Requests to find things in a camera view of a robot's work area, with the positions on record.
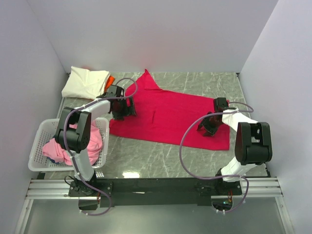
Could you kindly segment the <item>red t shirt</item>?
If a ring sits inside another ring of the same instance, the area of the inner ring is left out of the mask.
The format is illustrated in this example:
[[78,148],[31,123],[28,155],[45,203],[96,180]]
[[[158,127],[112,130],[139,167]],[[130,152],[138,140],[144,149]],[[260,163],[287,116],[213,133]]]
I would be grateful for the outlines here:
[[126,89],[129,94],[136,116],[110,120],[110,133],[118,137],[179,145],[191,124],[214,110],[212,98],[161,89],[148,70]]

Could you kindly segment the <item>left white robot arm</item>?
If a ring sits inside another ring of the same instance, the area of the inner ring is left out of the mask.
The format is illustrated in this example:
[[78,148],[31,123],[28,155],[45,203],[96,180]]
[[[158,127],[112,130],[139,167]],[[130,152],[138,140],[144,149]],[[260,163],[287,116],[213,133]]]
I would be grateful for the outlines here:
[[114,120],[124,120],[135,116],[133,96],[138,90],[125,95],[122,87],[111,85],[95,100],[76,108],[65,107],[61,111],[55,141],[66,150],[73,165],[75,178],[71,186],[74,190],[91,196],[100,190],[96,183],[96,173],[89,160],[87,146],[91,138],[91,124],[104,114],[112,114]]

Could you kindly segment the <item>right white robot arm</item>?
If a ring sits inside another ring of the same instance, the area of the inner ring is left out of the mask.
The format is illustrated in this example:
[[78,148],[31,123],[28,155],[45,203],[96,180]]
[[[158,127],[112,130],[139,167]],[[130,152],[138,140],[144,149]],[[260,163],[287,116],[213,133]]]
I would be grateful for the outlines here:
[[237,108],[230,107],[224,97],[213,100],[214,112],[208,112],[198,125],[197,130],[204,130],[205,137],[213,137],[222,125],[227,125],[236,132],[234,158],[216,176],[214,190],[224,195],[239,184],[239,177],[246,172],[272,159],[272,141],[270,126],[266,122],[253,120]]

